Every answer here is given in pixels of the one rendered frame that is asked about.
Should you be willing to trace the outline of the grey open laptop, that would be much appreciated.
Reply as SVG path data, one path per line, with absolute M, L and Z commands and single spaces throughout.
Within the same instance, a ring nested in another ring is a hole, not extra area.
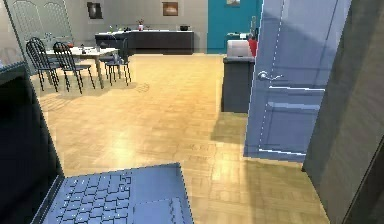
M 0 224 L 195 224 L 178 163 L 67 177 L 23 62 L 0 66 Z

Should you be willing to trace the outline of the dark grey cabinet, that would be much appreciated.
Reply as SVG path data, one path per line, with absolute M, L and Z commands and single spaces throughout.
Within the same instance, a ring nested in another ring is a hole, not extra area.
M 225 57 L 221 111 L 247 113 L 255 60 L 253 57 Z

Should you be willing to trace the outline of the dark kitchen counter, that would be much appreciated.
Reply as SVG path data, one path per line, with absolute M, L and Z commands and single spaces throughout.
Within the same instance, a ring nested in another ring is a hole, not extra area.
M 98 46 L 121 48 L 129 55 L 134 54 L 166 54 L 191 55 L 194 53 L 193 31 L 118 31 L 113 33 L 97 33 L 95 41 Z

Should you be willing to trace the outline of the white box appliance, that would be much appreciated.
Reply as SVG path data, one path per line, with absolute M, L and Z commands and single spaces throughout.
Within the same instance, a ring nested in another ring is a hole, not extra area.
M 252 52 L 247 40 L 228 40 L 227 41 L 228 57 L 251 57 Z

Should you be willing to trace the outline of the red bottle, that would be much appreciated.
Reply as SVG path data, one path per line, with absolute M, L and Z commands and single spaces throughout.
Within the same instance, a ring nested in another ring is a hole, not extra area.
M 249 48 L 252 56 L 255 57 L 257 55 L 257 47 L 258 47 L 258 42 L 256 40 L 256 37 L 255 36 L 250 37 L 248 39 L 248 44 L 249 44 Z

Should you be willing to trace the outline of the blue panelled room door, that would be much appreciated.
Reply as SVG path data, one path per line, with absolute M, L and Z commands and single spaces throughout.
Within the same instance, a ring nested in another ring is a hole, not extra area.
M 351 1 L 263 0 L 246 157 L 304 161 Z

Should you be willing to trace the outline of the white dining table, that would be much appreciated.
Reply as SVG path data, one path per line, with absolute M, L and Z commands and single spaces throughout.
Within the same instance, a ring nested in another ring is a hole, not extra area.
M 96 47 L 85 47 L 86 54 L 82 54 L 81 47 L 73 47 L 73 48 L 70 48 L 70 50 L 73 54 L 74 59 L 78 58 L 81 60 L 86 60 L 86 59 L 94 60 L 94 63 L 96 66 L 96 73 L 99 79 L 100 86 L 101 88 L 104 88 L 104 82 L 103 82 L 101 67 L 100 67 L 100 58 L 102 56 L 106 56 L 107 54 L 117 53 L 118 50 L 116 48 L 97 49 Z M 55 57 L 53 49 L 48 50 L 46 53 L 48 57 Z

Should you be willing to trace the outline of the pale arched panel door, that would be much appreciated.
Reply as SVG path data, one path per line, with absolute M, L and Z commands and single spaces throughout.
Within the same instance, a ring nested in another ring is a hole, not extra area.
M 38 37 L 46 46 L 71 42 L 71 27 L 64 0 L 4 0 L 20 40 Z

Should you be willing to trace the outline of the brown framed wall picture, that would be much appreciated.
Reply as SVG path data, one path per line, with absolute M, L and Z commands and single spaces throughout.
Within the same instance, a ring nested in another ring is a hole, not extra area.
M 177 16 L 178 3 L 177 2 L 163 2 L 163 15 L 164 16 Z

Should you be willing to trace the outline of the dark framed wall picture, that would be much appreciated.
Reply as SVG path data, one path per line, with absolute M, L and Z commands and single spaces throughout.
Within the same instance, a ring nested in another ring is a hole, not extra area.
M 89 15 L 90 19 L 102 19 L 103 18 L 100 3 L 88 2 L 87 8 L 88 8 L 88 15 Z

